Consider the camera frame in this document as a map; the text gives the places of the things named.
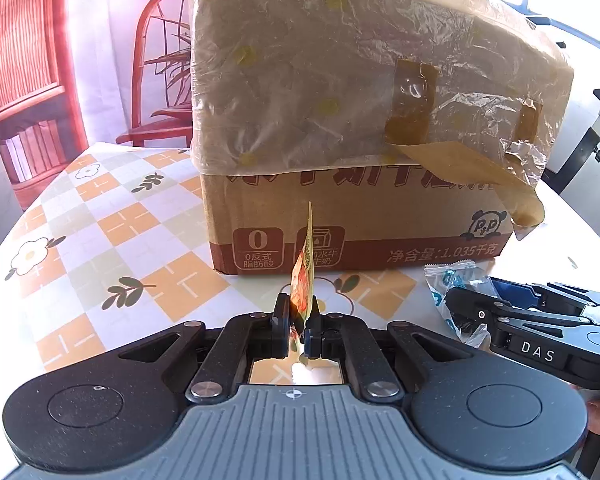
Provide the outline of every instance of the plastic-wrapped package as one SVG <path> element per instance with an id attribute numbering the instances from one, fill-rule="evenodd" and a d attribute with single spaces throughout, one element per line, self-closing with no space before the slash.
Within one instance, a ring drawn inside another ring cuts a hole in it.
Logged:
<path id="1" fill-rule="evenodd" d="M 449 265 L 425 265 L 424 277 L 445 322 L 456 332 L 460 341 L 478 348 L 489 333 L 487 326 L 459 314 L 452 314 L 445 304 L 445 296 L 449 289 L 459 286 L 499 298 L 490 277 L 473 260 L 461 260 Z"/>
<path id="2" fill-rule="evenodd" d="M 570 94 L 561 50 L 499 0 L 190 8 L 203 174 L 409 164 L 396 144 L 458 140 L 533 185 Z"/>

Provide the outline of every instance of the snack packet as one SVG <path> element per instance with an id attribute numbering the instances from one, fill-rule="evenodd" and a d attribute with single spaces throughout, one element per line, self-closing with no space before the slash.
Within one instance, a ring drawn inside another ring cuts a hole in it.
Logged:
<path id="1" fill-rule="evenodd" d="M 292 340 L 296 348 L 299 332 L 304 330 L 304 322 L 309 316 L 314 298 L 314 227 L 309 202 L 309 216 L 306 222 L 306 237 L 302 250 L 291 272 L 290 317 L 293 320 Z"/>
<path id="2" fill-rule="evenodd" d="M 473 260 L 462 260 L 454 264 L 425 265 L 424 277 L 445 322 L 456 332 L 460 341 L 478 348 L 488 334 L 487 326 L 465 316 L 452 314 L 445 304 L 445 296 L 450 288 L 459 286 L 499 298 L 490 277 Z"/>

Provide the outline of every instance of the silver screw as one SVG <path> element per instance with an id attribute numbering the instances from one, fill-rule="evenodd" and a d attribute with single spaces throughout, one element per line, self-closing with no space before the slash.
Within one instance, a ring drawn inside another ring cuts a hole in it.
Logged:
<path id="1" fill-rule="evenodd" d="M 385 397 L 393 397 L 400 391 L 400 388 L 395 383 L 388 381 L 376 381 L 375 383 L 368 384 L 366 390 L 371 394 L 372 397 L 379 397 L 381 399 Z"/>
<path id="2" fill-rule="evenodd" d="M 202 381 L 191 387 L 191 393 L 200 399 L 210 399 L 211 397 L 217 397 L 222 393 L 222 386 L 213 381 Z"/>

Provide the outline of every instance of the panda logo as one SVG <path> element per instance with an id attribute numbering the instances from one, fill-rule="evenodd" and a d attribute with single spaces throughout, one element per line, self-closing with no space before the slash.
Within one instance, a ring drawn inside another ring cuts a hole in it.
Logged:
<path id="1" fill-rule="evenodd" d="M 465 240 L 499 236 L 498 228 L 506 217 L 506 211 L 476 211 L 471 217 L 472 223 L 469 230 L 460 236 Z"/>

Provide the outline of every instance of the gray ribbed panel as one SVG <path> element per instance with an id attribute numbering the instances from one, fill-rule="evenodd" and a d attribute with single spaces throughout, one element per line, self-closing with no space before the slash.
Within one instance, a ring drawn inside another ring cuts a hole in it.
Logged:
<path id="1" fill-rule="evenodd" d="M 288 392 L 302 395 L 290 398 Z M 10 480 L 63 480 L 22 466 Z M 562 464 L 523 480 L 576 480 Z M 485 480 L 438 457 L 388 406 L 348 386 L 241 386 L 217 406 L 191 408 L 165 444 L 133 464 L 74 480 Z"/>

